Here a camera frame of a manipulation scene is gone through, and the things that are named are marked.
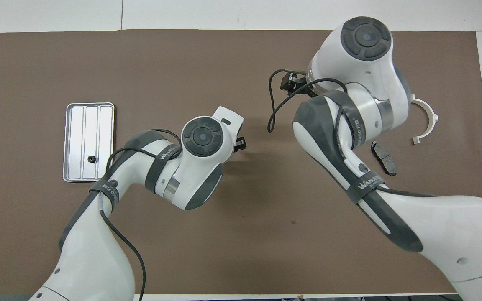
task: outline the gray band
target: gray band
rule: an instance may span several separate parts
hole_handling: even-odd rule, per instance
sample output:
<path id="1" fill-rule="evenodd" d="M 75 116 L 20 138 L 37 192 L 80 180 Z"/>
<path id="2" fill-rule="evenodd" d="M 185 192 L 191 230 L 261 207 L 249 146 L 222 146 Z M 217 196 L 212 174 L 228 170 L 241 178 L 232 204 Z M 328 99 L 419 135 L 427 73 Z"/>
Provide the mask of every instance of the gray band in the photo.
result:
<path id="1" fill-rule="evenodd" d="M 360 111 L 352 99 L 345 92 L 339 90 L 332 90 L 323 95 L 329 97 L 332 99 L 332 101 L 342 107 L 346 119 L 351 127 L 353 139 L 352 149 L 363 145 L 366 141 L 366 127 L 364 125 L 362 115 L 360 115 Z"/>
<path id="2" fill-rule="evenodd" d="M 386 183 L 384 179 L 381 178 L 374 171 L 364 173 L 361 177 L 354 182 L 348 190 L 346 190 L 347 196 L 352 200 L 354 204 L 358 202 L 371 190 L 375 189 L 380 184 Z"/>
<path id="3" fill-rule="evenodd" d="M 380 112 L 380 117 L 382 119 L 382 130 L 381 133 L 391 130 L 394 126 L 394 109 L 389 99 L 383 101 L 376 100 L 377 108 Z"/>
<path id="4" fill-rule="evenodd" d="M 153 163 L 150 166 L 148 175 L 146 175 L 146 180 L 144 182 L 144 186 L 149 191 L 152 191 L 153 193 L 157 194 L 155 192 L 155 184 L 157 183 L 157 180 L 159 179 L 159 176 L 161 175 L 163 169 L 167 165 L 167 162 L 170 159 L 170 157 L 172 157 L 174 154 L 178 152 L 179 152 L 179 146 L 175 144 L 171 144 L 163 148 L 163 150 L 159 154 L 157 154 Z"/>
<path id="5" fill-rule="evenodd" d="M 107 181 L 104 179 L 98 180 L 92 187 L 88 190 L 91 191 L 98 191 L 109 198 L 111 201 L 111 210 L 114 210 L 115 207 L 118 205 L 118 201 L 120 200 L 118 195 L 118 190 L 116 189 L 118 182 L 115 180 Z"/>

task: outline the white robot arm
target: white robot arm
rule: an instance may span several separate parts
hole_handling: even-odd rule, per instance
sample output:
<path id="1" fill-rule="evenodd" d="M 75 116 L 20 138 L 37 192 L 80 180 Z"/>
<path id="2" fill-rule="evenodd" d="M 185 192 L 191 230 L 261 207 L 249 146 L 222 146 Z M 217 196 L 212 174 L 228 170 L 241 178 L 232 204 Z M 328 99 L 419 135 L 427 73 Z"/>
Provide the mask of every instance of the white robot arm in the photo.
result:
<path id="1" fill-rule="evenodd" d="M 65 227 L 59 262 L 31 300 L 133 300 L 130 263 L 102 215 L 109 217 L 132 183 L 183 210 L 201 206 L 216 189 L 222 164 L 235 151 L 243 121 L 223 107 L 212 116 L 193 118 L 182 130 L 181 154 L 157 131 L 134 135 Z"/>
<path id="2" fill-rule="evenodd" d="M 387 238 L 432 261 L 464 300 L 482 301 L 482 198 L 391 190 L 352 151 L 407 119 L 411 94 L 392 49 L 373 18 L 335 29 L 306 72 L 313 98 L 295 114 L 295 137 Z"/>

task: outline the white semicircular bracket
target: white semicircular bracket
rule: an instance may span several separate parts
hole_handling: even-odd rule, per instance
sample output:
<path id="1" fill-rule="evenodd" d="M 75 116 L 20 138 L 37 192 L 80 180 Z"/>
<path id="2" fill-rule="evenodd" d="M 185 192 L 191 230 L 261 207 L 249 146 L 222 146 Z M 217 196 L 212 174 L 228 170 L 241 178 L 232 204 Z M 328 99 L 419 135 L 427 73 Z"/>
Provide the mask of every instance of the white semicircular bracket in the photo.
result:
<path id="1" fill-rule="evenodd" d="M 427 126 L 427 129 L 425 130 L 425 132 L 419 136 L 412 138 L 414 144 L 416 145 L 419 143 L 419 139 L 426 137 L 433 131 L 434 125 L 436 124 L 436 122 L 438 122 L 438 115 L 434 113 L 433 108 L 431 108 L 430 105 L 425 101 L 422 101 L 421 99 L 417 99 L 414 94 L 412 94 L 412 98 L 413 98 L 412 103 L 419 105 L 421 108 L 423 108 L 423 110 L 425 110 L 425 112 L 427 113 L 427 116 L 429 116 L 429 125 Z"/>

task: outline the screw hole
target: screw hole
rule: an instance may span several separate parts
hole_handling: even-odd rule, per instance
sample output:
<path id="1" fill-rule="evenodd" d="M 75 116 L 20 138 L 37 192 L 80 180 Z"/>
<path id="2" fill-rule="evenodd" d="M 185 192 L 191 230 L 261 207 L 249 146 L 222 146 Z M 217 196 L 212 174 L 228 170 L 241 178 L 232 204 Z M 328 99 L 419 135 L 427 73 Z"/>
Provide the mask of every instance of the screw hole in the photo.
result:
<path id="1" fill-rule="evenodd" d="M 459 265 L 465 265 L 466 263 L 468 263 L 468 259 L 466 257 L 460 257 L 459 259 L 457 259 L 457 263 Z"/>

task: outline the silver tray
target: silver tray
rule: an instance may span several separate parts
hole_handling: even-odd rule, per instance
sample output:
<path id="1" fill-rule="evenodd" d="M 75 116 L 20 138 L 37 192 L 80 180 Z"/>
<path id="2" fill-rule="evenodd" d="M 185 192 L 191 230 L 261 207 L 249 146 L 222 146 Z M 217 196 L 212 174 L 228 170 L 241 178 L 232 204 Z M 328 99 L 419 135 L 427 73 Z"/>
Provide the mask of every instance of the silver tray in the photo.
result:
<path id="1" fill-rule="evenodd" d="M 110 102 L 71 103 L 64 132 L 63 179 L 97 181 L 113 152 L 115 106 Z"/>

